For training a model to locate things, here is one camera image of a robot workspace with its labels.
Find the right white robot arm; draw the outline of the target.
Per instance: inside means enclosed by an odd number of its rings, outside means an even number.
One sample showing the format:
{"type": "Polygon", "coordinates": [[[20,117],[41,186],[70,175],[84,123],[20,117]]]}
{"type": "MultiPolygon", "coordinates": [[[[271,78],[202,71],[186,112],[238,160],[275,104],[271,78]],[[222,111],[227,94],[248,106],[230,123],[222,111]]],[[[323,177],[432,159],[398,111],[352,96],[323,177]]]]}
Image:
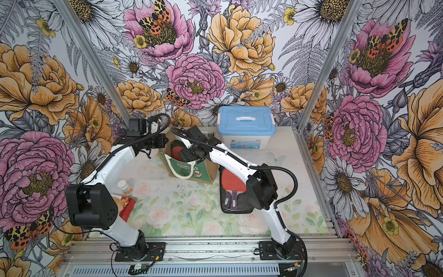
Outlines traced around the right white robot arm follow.
{"type": "Polygon", "coordinates": [[[294,194],[290,193],[278,200],[278,186],[272,171],[282,171],[290,175],[294,181],[294,189],[298,187],[295,175],[282,167],[253,164],[234,153],[218,138],[203,135],[197,126],[189,129],[172,128],[171,132],[185,145],[187,158],[210,160],[232,172],[244,183],[249,203],[255,209],[262,211],[271,231],[275,253],[281,259],[288,259],[297,238],[286,227],[278,210],[278,204],[290,199],[294,194]]]}

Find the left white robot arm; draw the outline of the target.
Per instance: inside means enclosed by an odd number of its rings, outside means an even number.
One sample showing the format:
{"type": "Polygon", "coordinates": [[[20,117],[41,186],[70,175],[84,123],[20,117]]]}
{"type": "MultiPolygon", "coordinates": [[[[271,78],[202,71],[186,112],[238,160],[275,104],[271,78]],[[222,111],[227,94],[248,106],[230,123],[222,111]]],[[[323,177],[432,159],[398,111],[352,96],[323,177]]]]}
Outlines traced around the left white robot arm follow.
{"type": "Polygon", "coordinates": [[[131,119],[126,135],[116,139],[93,173],[65,190],[71,224],[112,239],[117,245],[118,262],[144,261],[150,254],[144,233],[121,218],[109,188],[139,152],[166,146],[164,130],[169,125],[170,116],[165,113],[148,119],[131,119]]]}

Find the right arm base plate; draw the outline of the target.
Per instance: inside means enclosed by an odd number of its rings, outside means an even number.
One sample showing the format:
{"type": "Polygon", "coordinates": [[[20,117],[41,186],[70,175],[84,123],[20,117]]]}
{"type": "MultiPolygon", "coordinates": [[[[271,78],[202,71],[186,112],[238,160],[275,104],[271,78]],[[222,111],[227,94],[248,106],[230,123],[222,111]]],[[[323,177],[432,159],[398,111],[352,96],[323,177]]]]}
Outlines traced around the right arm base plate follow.
{"type": "Polygon", "coordinates": [[[274,241],[260,241],[257,250],[260,260],[302,261],[307,259],[307,251],[300,240],[296,240],[293,244],[287,242],[284,245],[274,241]]]}

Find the green canvas tote bag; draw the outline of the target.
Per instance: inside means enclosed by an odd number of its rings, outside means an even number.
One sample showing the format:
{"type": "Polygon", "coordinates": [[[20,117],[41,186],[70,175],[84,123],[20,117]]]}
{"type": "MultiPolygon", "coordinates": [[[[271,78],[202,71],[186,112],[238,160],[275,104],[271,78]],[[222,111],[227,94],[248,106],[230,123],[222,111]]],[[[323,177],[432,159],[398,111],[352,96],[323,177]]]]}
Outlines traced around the green canvas tote bag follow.
{"type": "Polygon", "coordinates": [[[173,159],[170,153],[170,144],[174,140],[179,140],[179,138],[172,133],[171,128],[167,129],[166,136],[168,143],[163,149],[159,150],[158,156],[166,166],[169,176],[181,180],[212,184],[216,179],[219,166],[206,159],[199,163],[180,162],[173,159]]]}

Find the ping pong paddle case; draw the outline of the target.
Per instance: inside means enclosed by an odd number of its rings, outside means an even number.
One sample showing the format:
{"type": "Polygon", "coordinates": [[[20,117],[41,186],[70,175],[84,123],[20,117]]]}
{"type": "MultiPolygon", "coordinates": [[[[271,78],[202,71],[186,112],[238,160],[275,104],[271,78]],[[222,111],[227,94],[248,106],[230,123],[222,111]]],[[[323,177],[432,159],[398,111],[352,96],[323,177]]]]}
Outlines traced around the ping pong paddle case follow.
{"type": "Polygon", "coordinates": [[[220,207],[225,214],[250,214],[254,207],[246,194],[246,185],[235,174],[219,167],[220,207]]]}
{"type": "Polygon", "coordinates": [[[181,140],[174,140],[170,144],[171,157],[180,162],[188,162],[188,148],[183,144],[181,140]]]}

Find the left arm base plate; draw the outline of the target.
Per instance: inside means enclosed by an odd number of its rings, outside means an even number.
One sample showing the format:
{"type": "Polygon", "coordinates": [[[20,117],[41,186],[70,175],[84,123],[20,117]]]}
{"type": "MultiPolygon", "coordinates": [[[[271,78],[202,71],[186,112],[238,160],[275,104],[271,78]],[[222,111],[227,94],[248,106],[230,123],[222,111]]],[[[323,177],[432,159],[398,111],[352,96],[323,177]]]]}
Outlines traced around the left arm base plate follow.
{"type": "Polygon", "coordinates": [[[139,246],[120,247],[115,255],[116,262],[158,262],[163,260],[165,242],[145,242],[139,246]]]}

